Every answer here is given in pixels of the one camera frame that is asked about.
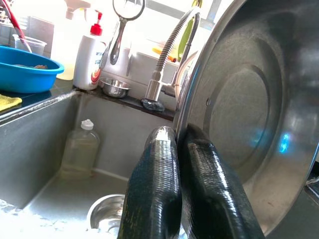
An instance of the stainless steel pot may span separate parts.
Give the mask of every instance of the stainless steel pot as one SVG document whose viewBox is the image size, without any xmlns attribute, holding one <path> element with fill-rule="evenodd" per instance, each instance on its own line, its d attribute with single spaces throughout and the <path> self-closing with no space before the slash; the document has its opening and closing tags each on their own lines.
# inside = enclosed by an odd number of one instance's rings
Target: stainless steel pot
<svg viewBox="0 0 319 239">
<path fill-rule="evenodd" d="M 174 124 L 201 127 L 239 174 L 267 235 L 319 139 L 319 1 L 235 0 L 184 81 Z"/>
</svg>

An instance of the small metal bowl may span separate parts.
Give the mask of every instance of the small metal bowl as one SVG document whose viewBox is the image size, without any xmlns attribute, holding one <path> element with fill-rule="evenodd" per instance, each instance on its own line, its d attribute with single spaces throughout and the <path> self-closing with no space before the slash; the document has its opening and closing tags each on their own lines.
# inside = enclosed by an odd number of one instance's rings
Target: small metal bowl
<svg viewBox="0 0 319 239">
<path fill-rule="evenodd" d="M 123 98 L 127 96 L 131 89 L 129 84 L 112 78 L 100 79 L 100 86 L 102 87 L 104 94 L 114 98 Z"/>
<path fill-rule="evenodd" d="M 98 199 L 86 217 L 88 229 L 99 229 L 113 236 L 118 235 L 125 195 L 111 194 Z"/>
</svg>

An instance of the blue plastic basin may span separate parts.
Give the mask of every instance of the blue plastic basin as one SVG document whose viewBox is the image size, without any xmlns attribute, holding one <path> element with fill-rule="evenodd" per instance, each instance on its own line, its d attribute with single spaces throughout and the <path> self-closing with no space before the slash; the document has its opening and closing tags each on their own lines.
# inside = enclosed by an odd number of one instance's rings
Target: blue plastic basin
<svg viewBox="0 0 319 239">
<path fill-rule="evenodd" d="M 45 65 L 48 69 L 34 69 L 16 65 Z M 26 51 L 0 46 L 0 90 L 17 93 L 39 93 L 53 86 L 56 75 L 64 67 L 51 59 Z"/>
</svg>

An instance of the bottle label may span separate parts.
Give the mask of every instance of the bottle label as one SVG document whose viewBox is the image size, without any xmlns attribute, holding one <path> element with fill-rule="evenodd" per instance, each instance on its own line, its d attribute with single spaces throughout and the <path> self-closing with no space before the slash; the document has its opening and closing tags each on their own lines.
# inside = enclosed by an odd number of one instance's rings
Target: bottle label
<svg viewBox="0 0 319 239">
<path fill-rule="evenodd" d="M 103 42 L 97 43 L 95 56 L 93 58 L 94 64 L 92 67 L 91 81 L 93 84 L 96 84 L 100 78 L 101 70 L 100 70 L 100 62 L 102 59 L 103 52 L 105 50 L 106 44 Z"/>
</svg>

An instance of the stainless steel sink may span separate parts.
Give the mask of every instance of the stainless steel sink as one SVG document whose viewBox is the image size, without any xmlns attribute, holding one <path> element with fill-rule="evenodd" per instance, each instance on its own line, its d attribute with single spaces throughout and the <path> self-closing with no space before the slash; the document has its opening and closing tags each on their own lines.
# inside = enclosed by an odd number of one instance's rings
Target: stainless steel sink
<svg viewBox="0 0 319 239">
<path fill-rule="evenodd" d="M 100 136 L 93 175 L 56 176 L 67 134 L 91 119 Z M 51 98 L 0 119 L 0 199 L 49 220 L 85 227 L 98 198 L 125 193 L 149 133 L 172 122 L 83 92 Z"/>
</svg>

